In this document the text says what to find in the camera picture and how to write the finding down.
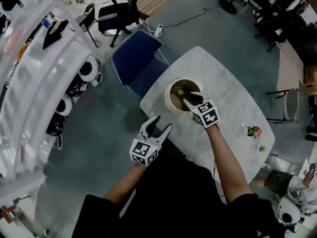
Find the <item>black office chair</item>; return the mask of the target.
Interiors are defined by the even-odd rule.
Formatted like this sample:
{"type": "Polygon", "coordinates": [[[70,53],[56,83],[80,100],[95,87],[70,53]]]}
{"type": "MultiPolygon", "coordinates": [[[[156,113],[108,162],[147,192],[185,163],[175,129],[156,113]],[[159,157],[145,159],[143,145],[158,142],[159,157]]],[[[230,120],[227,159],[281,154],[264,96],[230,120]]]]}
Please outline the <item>black office chair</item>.
{"type": "Polygon", "coordinates": [[[137,0],[127,0],[125,3],[118,3],[116,0],[111,0],[112,5],[102,7],[98,15],[98,30],[105,34],[107,30],[116,30],[116,34],[110,44],[114,47],[120,31],[127,34],[132,34],[126,27],[133,23],[139,24],[140,13],[137,8],[137,0]]]}

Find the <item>brown cardboard box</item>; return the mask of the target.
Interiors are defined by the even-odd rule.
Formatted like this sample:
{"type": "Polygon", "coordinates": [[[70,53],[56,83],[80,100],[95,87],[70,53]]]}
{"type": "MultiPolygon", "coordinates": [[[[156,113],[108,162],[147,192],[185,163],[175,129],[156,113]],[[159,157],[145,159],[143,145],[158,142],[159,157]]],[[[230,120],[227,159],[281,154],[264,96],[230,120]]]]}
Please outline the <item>brown cardboard box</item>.
{"type": "Polygon", "coordinates": [[[317,64],[305,68],[304,89],[307,95],[317,95],[317,64]]]}

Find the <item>white round-window backpack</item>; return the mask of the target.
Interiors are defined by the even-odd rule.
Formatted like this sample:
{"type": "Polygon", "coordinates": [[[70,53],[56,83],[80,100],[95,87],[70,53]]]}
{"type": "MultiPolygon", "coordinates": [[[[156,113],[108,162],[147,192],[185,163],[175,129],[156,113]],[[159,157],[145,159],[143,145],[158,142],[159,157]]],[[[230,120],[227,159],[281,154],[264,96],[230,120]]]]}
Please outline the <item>white round-window backpack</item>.
{"type": "Polygon", "coordinates": [[[84,83],[91,83],[94,87],[98,86],[102,80],[98,60],[94,56],[89,56],[78,71],[78,75],[84,83]]]}
{"type": "Polygon", "coordinates": [[[72,108],[72,99],[65,93],[60,100],[55,112],[63,117],[67,117],[70,114],[72,108]]]}

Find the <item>person's right forearm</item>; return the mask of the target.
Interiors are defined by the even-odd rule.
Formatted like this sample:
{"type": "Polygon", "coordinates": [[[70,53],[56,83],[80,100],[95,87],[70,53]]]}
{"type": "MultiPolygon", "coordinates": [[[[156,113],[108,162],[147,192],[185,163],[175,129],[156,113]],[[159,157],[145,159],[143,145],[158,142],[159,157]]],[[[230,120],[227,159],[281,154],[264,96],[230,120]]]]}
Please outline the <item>person's right forearm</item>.
{"type": "Polygon", "coordinates": [[[227,203],[244,194],[252,194],[244,172],[217,126],[206,128],[211,142],[221,186],[227,203]]]}

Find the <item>pink flower potted plant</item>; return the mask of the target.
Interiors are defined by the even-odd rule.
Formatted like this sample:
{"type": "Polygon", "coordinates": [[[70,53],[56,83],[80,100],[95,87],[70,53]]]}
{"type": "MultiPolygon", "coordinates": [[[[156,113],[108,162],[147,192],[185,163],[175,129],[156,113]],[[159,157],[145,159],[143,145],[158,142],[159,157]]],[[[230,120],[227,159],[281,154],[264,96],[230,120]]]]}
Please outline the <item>pink flower potted plant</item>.
{"type": "Polygon", "coordinates": [[[248,137],[252,137],[253,139],[260,138],[262,134],[262,129],[260,129],[260,127],[248,126],[247,129],[248,129],[248,132],[247,132],[248,137]]]}

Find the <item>grey chair with black legs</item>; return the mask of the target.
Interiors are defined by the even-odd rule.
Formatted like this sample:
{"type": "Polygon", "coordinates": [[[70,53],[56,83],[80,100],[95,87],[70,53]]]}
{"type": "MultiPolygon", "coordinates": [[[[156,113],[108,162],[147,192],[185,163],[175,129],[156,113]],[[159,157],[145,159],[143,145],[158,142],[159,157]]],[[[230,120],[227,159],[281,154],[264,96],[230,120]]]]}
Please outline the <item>grey chair with black legs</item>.
{"type": "Polygon", "coordinates": [[[283,95],[276,97],[276,99],[283,98],[283,118],[282,119],[269,119],[267,121],[273,121],[275,124],[284,123],[297,123],[297,112],[299,110],[299,89],[291,88],[287,90],[268,92],[266,95],[279,94],[283,95]]]}

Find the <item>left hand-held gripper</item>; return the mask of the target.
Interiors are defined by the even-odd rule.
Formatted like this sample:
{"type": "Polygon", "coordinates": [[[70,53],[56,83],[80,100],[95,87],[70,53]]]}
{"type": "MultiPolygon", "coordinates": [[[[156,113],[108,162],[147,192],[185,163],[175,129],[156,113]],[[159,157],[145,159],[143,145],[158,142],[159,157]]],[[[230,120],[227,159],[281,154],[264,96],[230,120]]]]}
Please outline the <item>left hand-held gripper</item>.
{"type": "Polygon", "coordinates": [[[158,138],[152,137],[159,120],[160,116],[155,116],[141,125],[139,135],[133,140],[129,150],[129,155],[133,162],[148,166],[158,157],[161,145],[172,129],[172,124],[170,123],[158,138]]]}

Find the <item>black mesh side chair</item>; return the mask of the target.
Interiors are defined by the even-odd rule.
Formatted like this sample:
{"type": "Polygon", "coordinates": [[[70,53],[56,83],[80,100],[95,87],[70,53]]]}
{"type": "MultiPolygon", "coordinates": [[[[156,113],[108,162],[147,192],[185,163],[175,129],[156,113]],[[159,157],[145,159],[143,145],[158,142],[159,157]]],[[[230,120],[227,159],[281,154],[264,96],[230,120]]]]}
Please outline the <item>black mesh side chair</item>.
{"type": "Polygon", "coordinates": [[[95,4],[89,4],[85,9],[84,14],[76,17],[75,20],[79,24],[81,29],[89,34],[95,46],[98,47],[97,43],[95,42],[95,39],[92,37],[90,33],[90,28],[94,25],[94,23],[97,22],[95,20],[95,4]]]}

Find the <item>white curved shelf unit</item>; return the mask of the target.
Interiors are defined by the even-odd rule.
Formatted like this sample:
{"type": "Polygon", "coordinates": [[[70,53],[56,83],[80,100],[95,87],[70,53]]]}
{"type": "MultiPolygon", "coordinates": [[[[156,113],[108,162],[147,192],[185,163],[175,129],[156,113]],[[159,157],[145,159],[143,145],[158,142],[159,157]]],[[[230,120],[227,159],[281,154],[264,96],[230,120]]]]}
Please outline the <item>white curved shelf unit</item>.
{"type": "Polygon", "coordinates": [[[46,133],[77,72],[94,56],[104,58],[62,0],[31,0],[0,39],[0,206],[40,186],[44,158],[54,137],[46,133]],[[68,20],[61,39],[43,50],[48,29],[68,20]]]}

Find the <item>person's black clothing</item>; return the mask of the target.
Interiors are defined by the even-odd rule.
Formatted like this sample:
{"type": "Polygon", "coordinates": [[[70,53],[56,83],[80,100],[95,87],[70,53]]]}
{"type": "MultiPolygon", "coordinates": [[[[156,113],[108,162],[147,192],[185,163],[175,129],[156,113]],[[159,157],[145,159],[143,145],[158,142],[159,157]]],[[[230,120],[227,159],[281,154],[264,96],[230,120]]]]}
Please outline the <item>person's black clothing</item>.
{"type": "Polygon", "coordinates": [[[87,195],[71,238],[284,237],[268,200],[244,194],[223,203],[208,169],[162,154],[124,215],[110,200],[87,195]]]}

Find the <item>person's left forearm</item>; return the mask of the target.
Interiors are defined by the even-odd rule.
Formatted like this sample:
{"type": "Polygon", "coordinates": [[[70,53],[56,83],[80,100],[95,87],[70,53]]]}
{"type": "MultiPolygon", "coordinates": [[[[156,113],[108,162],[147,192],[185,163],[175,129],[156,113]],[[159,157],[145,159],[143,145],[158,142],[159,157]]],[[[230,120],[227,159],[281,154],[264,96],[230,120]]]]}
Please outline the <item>person's left forearm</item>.
{"type": "Polygon", "coordinates": [[[135,163],[129,172],[119,182],[113,185],[103,198],[111,201],[118,210],[121,210],[130,198],[146,169],[146,166],[135,163]]]}

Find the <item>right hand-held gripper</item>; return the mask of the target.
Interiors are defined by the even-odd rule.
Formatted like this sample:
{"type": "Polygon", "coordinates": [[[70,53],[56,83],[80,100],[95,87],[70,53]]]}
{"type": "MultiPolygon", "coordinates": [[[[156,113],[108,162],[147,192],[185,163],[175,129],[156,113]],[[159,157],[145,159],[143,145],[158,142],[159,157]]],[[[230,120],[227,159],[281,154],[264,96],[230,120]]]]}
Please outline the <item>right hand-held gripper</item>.
{"type": "Polygon", "coordinates": [[[191,92],[190,95],[190,101],[183,99],[183,102],[189,111],[192,111],[196,123],[208,128],[220,121],[217,107],[209,100],[207,94],[191,92]]]}

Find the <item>blue upholstered chair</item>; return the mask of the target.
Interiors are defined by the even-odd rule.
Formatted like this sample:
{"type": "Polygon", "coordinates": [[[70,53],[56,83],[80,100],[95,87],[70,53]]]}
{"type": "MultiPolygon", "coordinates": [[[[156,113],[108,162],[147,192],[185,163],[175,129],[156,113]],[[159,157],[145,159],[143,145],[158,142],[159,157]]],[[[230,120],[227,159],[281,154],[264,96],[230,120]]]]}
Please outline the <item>blue upholstered chair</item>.
{"type": "Polygon", "coordinates": [[[111,62],[123,87],[139,99],[144,98],[168,64],[156,57],[162,43],[150,34],[137,30],[113,53],[111,62]]]}

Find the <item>beige patterned round bucket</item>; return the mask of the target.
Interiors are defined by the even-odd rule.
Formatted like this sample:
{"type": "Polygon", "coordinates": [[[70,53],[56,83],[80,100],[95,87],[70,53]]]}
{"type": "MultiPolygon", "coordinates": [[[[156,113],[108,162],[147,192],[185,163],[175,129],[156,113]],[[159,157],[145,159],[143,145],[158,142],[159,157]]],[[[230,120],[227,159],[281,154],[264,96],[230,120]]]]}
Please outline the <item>beige patterned round bucket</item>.
{"type": "Polygon", "coordinates": [[[175,114],[188,113],[189,109],[183,99],[190,101],[191,92],[201,92],[198,82],[188,78],[177,79],[172,82],[164,92],[164,101],[168,110],[175,114]],[[184,94],[178,95],[177,90],[182,89],[184,94]]]}

